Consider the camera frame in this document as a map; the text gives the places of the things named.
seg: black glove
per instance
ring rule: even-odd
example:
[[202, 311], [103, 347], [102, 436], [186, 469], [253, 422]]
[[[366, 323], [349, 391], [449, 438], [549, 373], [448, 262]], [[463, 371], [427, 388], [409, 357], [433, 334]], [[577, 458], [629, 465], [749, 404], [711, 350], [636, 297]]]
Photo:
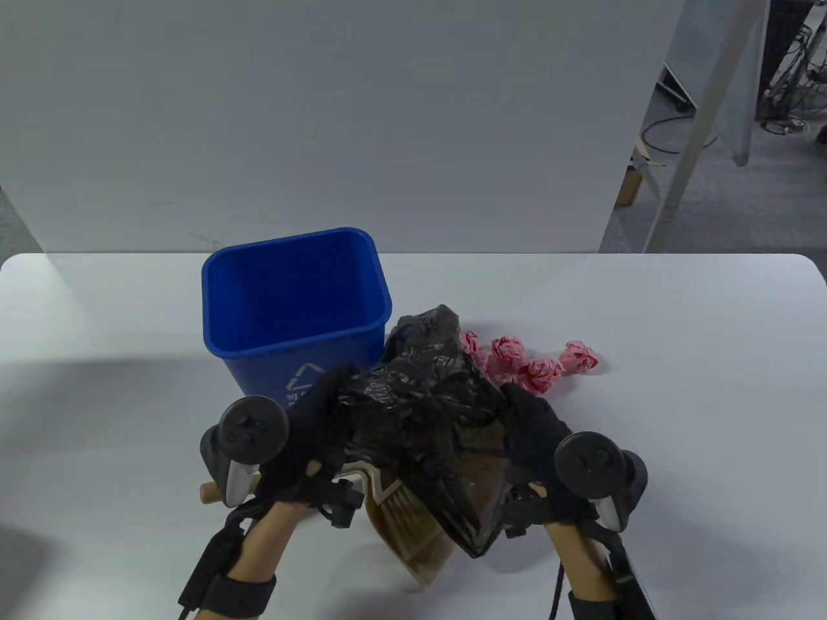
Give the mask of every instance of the black glove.
[[330, 370], [288, 411], [289, 436], [284, 449], [259, 468], [261, 482], [256, 497], [277, 501], [303, 501], [292, 498], [290, 490], [306, 481], [311, 460], [323, 465], [313, 478], [329, 481], [344, 465], [348, 421], [338, 405], [339, 391], [358, 372], [353, 364]]
[[500, 389], [508, 399], [502, 421], [506, 452], [512, 465], [509, 474], [512, 484], [541, 483], [548, 494], [555, 522], [593, 521], [594, 507], [567, 489], [554, 467], [554, 451], [571, 435], [571, 429], [543, 398], [533, 396], [517, 384], [505, 384]]

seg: blue trash bin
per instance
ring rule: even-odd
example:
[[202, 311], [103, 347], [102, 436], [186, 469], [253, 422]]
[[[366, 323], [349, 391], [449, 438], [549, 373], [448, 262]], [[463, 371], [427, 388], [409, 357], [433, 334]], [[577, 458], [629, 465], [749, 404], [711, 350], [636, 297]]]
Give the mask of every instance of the blue trash bin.
[[204, 344], [245, 395], [291, 407], [325, 370], [375, 364], [390, 294], [356, 228], [228, 247], [202, 268]]

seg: crumpled pink paper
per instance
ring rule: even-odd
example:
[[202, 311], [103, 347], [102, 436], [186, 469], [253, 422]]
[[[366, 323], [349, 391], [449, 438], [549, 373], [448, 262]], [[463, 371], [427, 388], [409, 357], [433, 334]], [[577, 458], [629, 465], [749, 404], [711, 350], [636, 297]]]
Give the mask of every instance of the crumpled pink paper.
[[535, 396], [545, 394], [563, 374], [563, 368], [555, 360], [540, 358], [531, 360], [520, 374], [524, 376], [523, 387]]
[[560, 363], [567, 373], [585, 373], [597, 367], [600, 360], [595, 351], [579, 340], [566, 343], [566, 350], [560, 355]]
[[491, 342], [491, 354], [499, 366], [497, 374], [510, 374], [523, 365], [525, 346], [515, 336], [503, 336]]
[[491, 342], [491, 348], [480, 345], [480, 337], [471, 330], [460, 332], [462, 349], [474, 365], [498, 387], [507, 383], [522, 385], [535, 396], [551, 389], [563, 376], [585, 373], [597, 367], [600, 360], [593, 349], [580, 341], [566, 343], [560, 362], [549, 358], [524, 361], [525, 346], [516, 336], [503, 336]]
[[474, 355], [480, 349], [480, 337], [470, 329], [460, 331], [460, 344], [468, 355]]
[[488, 364], [491, 359], [491, 351], [486, 348], [480, 348], [471, 353], [471, 358], [474, 360], [474, 365], [484, 374], [488, 375]]

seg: hand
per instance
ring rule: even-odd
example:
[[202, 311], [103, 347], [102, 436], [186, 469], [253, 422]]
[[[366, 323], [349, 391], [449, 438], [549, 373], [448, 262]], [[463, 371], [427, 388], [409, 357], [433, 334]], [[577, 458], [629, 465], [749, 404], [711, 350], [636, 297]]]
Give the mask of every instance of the hand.
[[357, 372], [353, 364], [347, 364], [324, 373], [288, 411], [287, 444], [278, 456], [261, 465], [256, 495], [271, 497], [294, 487], [305, 475], [315, 475], [319, 467], [311, 473], [311, 461], [343, 457], [347, 427], [344, 418], [337, 415], [338, 396], [344, 383]]
[[591, 504], [563, 485], [554, 466], [554, 451], [571, 435], [571, 429], [545, 399], [533, 396], [517, 384], [504, 384], [500, 389], [509, 403], [502, 420], [511, 464], [530, 472], [533, 482], [545, 488], [556, 522], [593, 520], [595, 513]]

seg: metal frame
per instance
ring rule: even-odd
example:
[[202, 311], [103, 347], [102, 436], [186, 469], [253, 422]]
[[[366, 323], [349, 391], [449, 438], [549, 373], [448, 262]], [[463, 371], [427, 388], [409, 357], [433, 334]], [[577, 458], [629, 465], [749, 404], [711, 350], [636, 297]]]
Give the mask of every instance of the metal frame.
[[735, 69], [741, 60], [750, 32], [756, 22], [762, 18], [766, 6], [766, 2], [762, 0], [742, 0], [738, 19], [735, 20], [733, 30], [715, 61], [710, 81], [706, 85], [703, 97], [698, 102], [686, 148], [681, 152], [672, 181], [659, 201], [657, 214], [649, 228], [646, 241], [643, 243], [642, 252], [659, 252], [663, 249], [664, 241], [672, 229], [678, 205], [695, 171], [706, 137], [712, 131], [713, 123], [718, 116], [718, 110], [724, 101]]

